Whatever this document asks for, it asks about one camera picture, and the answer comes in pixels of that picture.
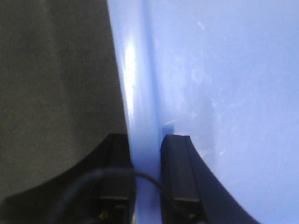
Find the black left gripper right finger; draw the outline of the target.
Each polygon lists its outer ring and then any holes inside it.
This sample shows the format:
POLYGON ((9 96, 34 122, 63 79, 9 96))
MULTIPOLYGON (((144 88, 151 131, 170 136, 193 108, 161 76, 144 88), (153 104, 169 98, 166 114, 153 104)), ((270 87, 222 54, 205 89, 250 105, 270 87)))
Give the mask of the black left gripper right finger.
POLYGON ((161 180, 177 208, 161 197, 164 224, 256 224, 205 164, 189 136, 166 135, 161 180))

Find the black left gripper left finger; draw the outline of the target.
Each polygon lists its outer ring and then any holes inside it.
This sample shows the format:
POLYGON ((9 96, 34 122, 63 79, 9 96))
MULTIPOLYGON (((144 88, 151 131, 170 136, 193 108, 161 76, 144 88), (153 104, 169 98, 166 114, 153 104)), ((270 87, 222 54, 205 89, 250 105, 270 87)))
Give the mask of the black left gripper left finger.
POLYGON ((0 221, 46 224, 55 211, 60 224, 129 224, 136 196, 133 176, 109 176, 83 184, 78 181, 96 169, 132 167, 127 135, 110 134, 61 175, 5 198, 0 204, 0 221))

